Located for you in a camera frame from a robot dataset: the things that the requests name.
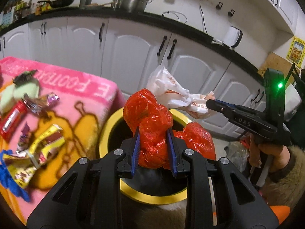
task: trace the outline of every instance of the cutting board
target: cutting board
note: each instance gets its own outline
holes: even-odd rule
[[[264,64],[260,67],[258,70],[258,73],[263,77],[263,74],[265,73],[267,68],[277,69],[284,73],[284,77],[288,75],[288,72],[292,66],[292,63],[288,62],[286,59],[283,59],[282,57],[276,55],[275,53],[271,52],[269,53],[268,57],[266,58]],[[300,73],[300,70],[296,67],[296,70],[298,74]],[[285,88],[289,86],[289,84],[294,83],[293,76],[290,76],[287,84],[285,85]]]

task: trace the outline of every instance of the white kitchen appliance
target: white kitchen appliance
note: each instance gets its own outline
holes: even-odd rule
[[[237,47],[242,39],[242,31],[236,27],[230,26],[223,43],[231,49]]]

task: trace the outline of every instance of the black cable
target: black cable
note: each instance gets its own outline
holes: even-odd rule
[[[201,13],[202,13],[202,20],[203,20],[203,24],[204,24],[205,33],[206,33],[207,35],[209,35],[208,32],[207,32],[207,30],[206,30],[206,27],[205,27],[204,15],[203,15],[203,11],[202,11],[202,8],[201,8],[201,0],[199,0],[199,7],[200,7],[200,10],[201,10]]]
[[[171,14],[174,14],[174,15],[178,18],[178,21],[179,21],[179,22],[180,22],[179,16],[176,15],[176,14],[183,15],[184,18],[186,19],[186,21],[184,22],[184,24],[188,22],[188,18],[187,18],[183,13],[180,13],[180,12],[177,12],[177,11],[166,11],[166,12],[163,12],[163,13],[162,13],[162,16],[165,17],[164,15],[165,15],[166,13],[167,13],[167,14],[170,14],[170,13],[171,13]]]

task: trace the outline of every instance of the human hand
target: human hand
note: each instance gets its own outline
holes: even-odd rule
[[[267,155],[273,155],[273,163],[269,169],[269,172],[276,172],[280,169],[283,169],[289,162],[290,153],[286,146],[279,146],[271,143],[263,143],[258,146],[254,142],[254,135],[250,135],[250,157],[249,163],[254,166],[260,168],[262,162],[260,159],[260,151]]]

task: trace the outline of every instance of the silver screw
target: silver screw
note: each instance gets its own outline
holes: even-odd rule
[[[123,150],[122,150],[122,149],[116,149],[116,150],[114,151],[114,154],[120,156],[120,155],[123,154]]]
[[[85,157],[82,157],[78,162],[80,164],[86,164],[88,162],[88,159],[86,159]]]
[[[223,157],[223,158],[220,159],[220,162],[221,162],[222,164],[228,164],[228,163],[229,163],[229,159]]]
[[[184,152],[186,153],[186,155],[193,155],[194,154],[194,151],[192,149],[186,149]]]

